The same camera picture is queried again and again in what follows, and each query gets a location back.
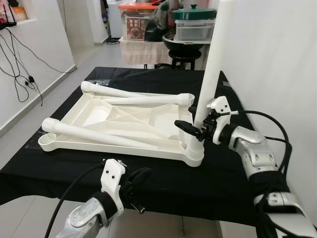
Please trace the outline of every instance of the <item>black tablecloth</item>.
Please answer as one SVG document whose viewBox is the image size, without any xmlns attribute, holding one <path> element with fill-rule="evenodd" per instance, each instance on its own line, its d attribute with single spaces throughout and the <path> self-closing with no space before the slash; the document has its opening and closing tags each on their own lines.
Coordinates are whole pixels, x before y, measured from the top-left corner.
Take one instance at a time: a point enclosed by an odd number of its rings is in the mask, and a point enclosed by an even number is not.
<svg viewBox="0 0 317 238">
<path fill-rule="evenodd" d="M 134 92 L 192 93 L 197 105 L 203 71 L 170 69 L 127 69 L 97 67 L 87 80 L 111 79 L 109 87 Z M 242 106 L 220 74 L 216 97 L 225 95 L 233 110 Z M 81 97 L 80 87 L 52 115 L 62 119 Z M 244 115 L 233 116 L 232 122 L 252 129 Z M 135 198 L 147 211 L 162 212 L 210 220 L 253 225 L 255 214 L 252 193 L 241 159 L 224 145 L 205 142 L 205 158 L 197 168 L 182 161 L 110 154 L 90 151 L 56 149 L 44 152 L 37 144 L 43 135 L 39 129 L 0 171 L 0 204 L 26 195 L 60 198 L 80 174 L 103 158 L 122 160 L 130 171 L 142 167 L 153 170 Z M 85 177 L 70 192 L 67 200 L 86 201 L 100 190 L 102 170 Z"/>
</svg>

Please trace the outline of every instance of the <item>white plastic tube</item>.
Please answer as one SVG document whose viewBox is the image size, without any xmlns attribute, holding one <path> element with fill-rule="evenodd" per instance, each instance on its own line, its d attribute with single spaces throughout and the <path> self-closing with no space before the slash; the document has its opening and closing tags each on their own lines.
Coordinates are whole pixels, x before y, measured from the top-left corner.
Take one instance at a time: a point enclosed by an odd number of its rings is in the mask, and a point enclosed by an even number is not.
<svg viewBox="0 0 317 238">
<path fill-rule="evenodd" d="M 61 133 L 68 136 L 74 136 L 82 139 L 93 140 L 111 145 L 157 150 L 157 147 L 153 145 L 149 145 L 134 140 L 129 140 L 115 135 L 109 135 L 93 131 L 90 129 L 68 125 L 53 118 L 46 118 L 42 123 L 42 129 L 43 131 L 50 133 Z"/>
<path fill-rule="evenodd" d="M 168 96 L 148 96 L 142 98 L 109 98 L 103 101 L 112 104 L 179 104 L 192 105 L 194 96 L 189 93 Z"/>
<path fill-rule="evenodd" d="M 122 97 L 122 98 L 133 98 L 133 97 L 146 97 L 142 94 L 131 93 L 115 88 L 104 87 L 100 85 L 93 84 L 91 82 L 83 81 L 80 85 L 81 91 L 86 93 L 100 93 L 105 95 L 111 95 L 114 97 Z"/>
<path fill-rule="evenodd" d="M 232 19 L 234 0 L 220 0 L 216 22 L 212 34 L 206 70 L 200 91 L 194 126 L 201 128 L 209 110 L 207 104 L 214 98 L 221 70 L 228 31 Z M 186 155 L 194 161 L 204 158 L 204 143 L 191 136 L 186 148 Z"/>
</svg>

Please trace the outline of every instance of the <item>white vertical pole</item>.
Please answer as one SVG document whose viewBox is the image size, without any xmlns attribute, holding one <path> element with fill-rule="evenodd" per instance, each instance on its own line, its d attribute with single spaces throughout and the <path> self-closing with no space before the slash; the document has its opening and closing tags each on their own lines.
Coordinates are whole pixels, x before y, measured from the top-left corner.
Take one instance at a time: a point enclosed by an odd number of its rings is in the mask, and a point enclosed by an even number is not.
<svg viewBox="0 0 317 238">
<path fill-rule="evenodd" d="M 214 98 L 229 26 L 232 19 L 233 6 L 234 0 L 220 0 L 219 2 L 206 70 L 194 121 L 194 126 L 197 128 L 201 128 L 203 125 L 203 120 L 208 115 L 207 104 Z M 192 136 L 186 149 L 186 155 L 190 160 L 197 162 L 195 163 L 196 165 L 200 165 L 204 158 L 204 143 L 199 142 Z"/>
</svg>

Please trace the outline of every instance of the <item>green pot lid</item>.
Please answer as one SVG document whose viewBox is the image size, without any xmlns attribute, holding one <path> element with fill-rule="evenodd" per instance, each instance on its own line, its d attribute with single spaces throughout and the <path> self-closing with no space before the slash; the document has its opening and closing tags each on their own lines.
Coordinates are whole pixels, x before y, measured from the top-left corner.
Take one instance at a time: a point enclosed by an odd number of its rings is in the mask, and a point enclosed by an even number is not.
<svg viewBox="0 0 317 238">
<path fill-rule="evenodd" d="M 175 20 L 205 20 L 216 17 L 217 11 L 215 9 L 196 9 L 196 4 L 191 6 L 191 9 L 178 9 L 173 11 L 172 18 Z"/>
</svg>

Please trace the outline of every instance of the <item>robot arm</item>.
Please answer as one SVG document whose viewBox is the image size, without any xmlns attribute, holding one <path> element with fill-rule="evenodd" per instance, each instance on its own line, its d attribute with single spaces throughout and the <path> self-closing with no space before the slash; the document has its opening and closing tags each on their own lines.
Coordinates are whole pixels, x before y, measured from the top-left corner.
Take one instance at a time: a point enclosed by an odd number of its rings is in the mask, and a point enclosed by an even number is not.
<svg viewBox="0 0 317 238">
<path fill-rule="evenodd" d="M 286 176 L 279 171 L 266 138 L 256 131 L 230 124 L 232 112 L 226 97 L 212 100 L 207 107 L 210 112 L 201 129 L 179 120 L 175 125 L 199 141 L 208 139 L 215 144 L 226 144 L 240 155 L 253 188 L 258 237 L 317 238 L 313 224 L 290 192 Z"/>
<path fill-rule="evenodd" d="M 67 217 L 64 229 L 57 238 L 94 238 L 102 227 L 108 227 L 120 216 L 124 205 L 131 205 L 143 214 L 145 208 L 132 197 L 133 187 L 142 183 L 151 170 L 140 169 L 127 178 L 127 166 L 109 159 L 101 177 L 102 189 L 84 205 L 75 208 Z"/>
</svg>

